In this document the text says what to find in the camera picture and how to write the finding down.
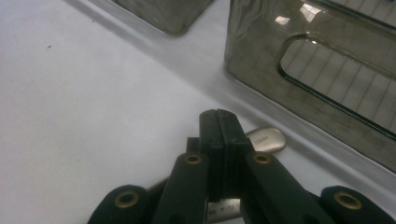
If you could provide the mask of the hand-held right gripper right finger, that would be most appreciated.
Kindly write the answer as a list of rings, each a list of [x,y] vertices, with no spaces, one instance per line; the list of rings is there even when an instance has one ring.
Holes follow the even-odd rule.
[[[241,200],[248,224],[335,224],[331,216],[273,155],[285,148],[277,128],[244,133],[237,116],[216,111],[223,140],[222,195]]]

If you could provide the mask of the smoky transparent plastic bin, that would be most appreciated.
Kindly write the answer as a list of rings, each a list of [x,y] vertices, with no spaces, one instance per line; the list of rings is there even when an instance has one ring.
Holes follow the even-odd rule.
[[[396,0],[232,0],[225,64],[396,174]]]
[[[214,0],[112,0],[169,35],[183,35]]]

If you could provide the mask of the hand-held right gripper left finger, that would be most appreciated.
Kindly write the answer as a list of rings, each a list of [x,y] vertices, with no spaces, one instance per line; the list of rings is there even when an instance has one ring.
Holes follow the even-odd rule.
[[[199,124],[198,143],[177,157],[151,224],[206,224],[207,202],[220,196],[224,143],[219,111],[203,112]]]

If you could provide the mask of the white table sheet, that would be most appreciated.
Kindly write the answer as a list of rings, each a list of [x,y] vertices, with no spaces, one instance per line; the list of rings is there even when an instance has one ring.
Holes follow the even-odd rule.
[[[66,0],[0,0],[0,224],[87,224],[114,188],[165,178],[112,186],[100,168],[88,22]]]
[[[109,0],[66,0],[98,31],[85,47],[94,61],[94,87],[103,109],[90,106],[94,140],[112,186],[147,186],[164,177],[198,116],[212,108],[234,112],[243,128],[280,129],[287,138],[277,158],[308,190],[332,185],[396,203],[396,174],[291,114],[231,77],[224,68],[228,0],[217,0],[181,37],[166,35],[137,17],[121,20]]]

